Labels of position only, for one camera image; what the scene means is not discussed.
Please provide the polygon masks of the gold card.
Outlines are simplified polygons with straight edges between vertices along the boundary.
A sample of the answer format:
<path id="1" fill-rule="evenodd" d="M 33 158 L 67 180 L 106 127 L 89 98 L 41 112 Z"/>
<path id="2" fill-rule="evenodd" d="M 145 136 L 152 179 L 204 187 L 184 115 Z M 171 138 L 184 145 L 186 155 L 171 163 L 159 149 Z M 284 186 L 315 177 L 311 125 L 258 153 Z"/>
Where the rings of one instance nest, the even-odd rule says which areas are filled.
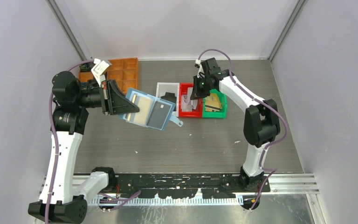
<path id="1" fill-rule="evenodd" d="M 139 126 L 145 126 L 153 100 L 144 95 L 134 94 L 132 102 L 139 108 L 139 112 L 129 113 L 126 120 Z"/>

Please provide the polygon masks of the blue leather card holder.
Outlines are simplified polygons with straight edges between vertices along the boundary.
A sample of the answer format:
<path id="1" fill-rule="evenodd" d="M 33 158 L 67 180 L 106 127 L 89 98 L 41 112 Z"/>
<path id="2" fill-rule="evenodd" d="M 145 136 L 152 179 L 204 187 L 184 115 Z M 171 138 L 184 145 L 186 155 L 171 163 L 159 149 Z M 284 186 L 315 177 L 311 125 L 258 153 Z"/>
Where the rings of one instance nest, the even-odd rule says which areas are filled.
<path id="1" fill-rule="evenodd" d="M 161 99 L 161 98 L 158 98 L 158 97 L 156 97 L 156 96 L 147 94 L 147 93 L 145 93 L 145 92 L 142 92 L 142 91 L 139 91 L 139 90 L 133 89 L 133 88 L 129 88 L 129 89 L 128 89 L 127 94 L 126 94 L 126 98 L 129 99 L 130 101 L 132 101 L 132 98 L 133 98 L 133 95 L 134 95 L 134 94 L 144 95 L 144 96 L 147 96 L 147 97 L 149 97 L 149 98 L 151 98 L 151 99 L 153 100 L 153 103 L 152 103 L 151 109 L 150 109 L 150 113 L 151 113 L 151 110 L 152 110 L 152 108 L 153 108 L 153 105 L 154 105 L 154 103 L 155 103 L 156 101 L 169 102 L 169 101 L 163 100 L 163 99 Z M 174 104 L 174 103 L 172 103 L 172 104 L 173 104 L 173 106 L 172 106 L 171 112 L 173 112 L 173 109 L 175 108 L 175 104 Z M 126 120 L 127 115 L 128 115 L 128 114 L 121 114 L 121 115 L 119 115 L 119 118 L 122 119 L 122 120 L 124 120 L 124 121 L 126 121 L 126 122 L 128 122 L 128 121 Z M 182 127 L 183 124 L 184 124 L 184 122 L 183 122 L 182 120 L 180 120 L 178 117 L 174 116 L 174 115 L 171 113 L 171 115 L 169 115 L 169 117 L 168 117 L 168 119 L 167 119 L 167 121 L 166 121 L 166 124 L 165 124 L 164 128 L 163 128 L 161 131 L 163 131 L 163 130 L 166 128 L 166 126 L 167 126 L 167 124 L 168 124 L 169 121 L 175 123 L 175 124 L 178 125 L 179 127 Z"/>

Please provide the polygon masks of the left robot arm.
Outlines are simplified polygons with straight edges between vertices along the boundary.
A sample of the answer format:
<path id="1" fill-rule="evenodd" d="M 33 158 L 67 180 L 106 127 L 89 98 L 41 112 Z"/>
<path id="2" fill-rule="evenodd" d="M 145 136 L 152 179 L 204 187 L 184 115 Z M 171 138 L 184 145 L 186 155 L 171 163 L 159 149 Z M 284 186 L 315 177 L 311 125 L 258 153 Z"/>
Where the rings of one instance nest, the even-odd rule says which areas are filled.
<path id="1" fill-rule="evenodd" d="M 49 102 L 51 156 L 45 186 L 38 201 L 28 206 L 29 215 L 45 223 L 80 224 L 88 204 L 103 191 L 117 188 L 113 168 L 94 168 L 78 187 L 73 187 L 76 156 L 83 139 L 89 108 L 101 108 L 105 115 L 139 112 L 114 79 L 86 85 L 70 71 L 62 71 L 52 79 Z"/>

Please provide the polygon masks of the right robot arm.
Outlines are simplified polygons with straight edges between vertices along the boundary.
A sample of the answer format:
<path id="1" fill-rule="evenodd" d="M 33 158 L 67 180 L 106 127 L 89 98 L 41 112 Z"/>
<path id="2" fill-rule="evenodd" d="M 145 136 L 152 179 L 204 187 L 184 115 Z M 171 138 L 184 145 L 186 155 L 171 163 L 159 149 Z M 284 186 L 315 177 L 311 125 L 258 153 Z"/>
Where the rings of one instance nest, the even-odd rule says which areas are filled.
<path id="1" fill-rule="evenodd" d="M 276 102 L 254 94 L 231 70 L 222 70 L 215 58 L 204 61 L 197 59 L 195 67 L 198 73 L 193 77 L 191 99 L 206 98 L 210 96 L 211 90 L 217 90 L 244 112 L 243 134 L 248 149 L 238 182 L 243 190 L 253 191 L 263 180 L 262 167 L 268 147 L 280 133 Z"/>

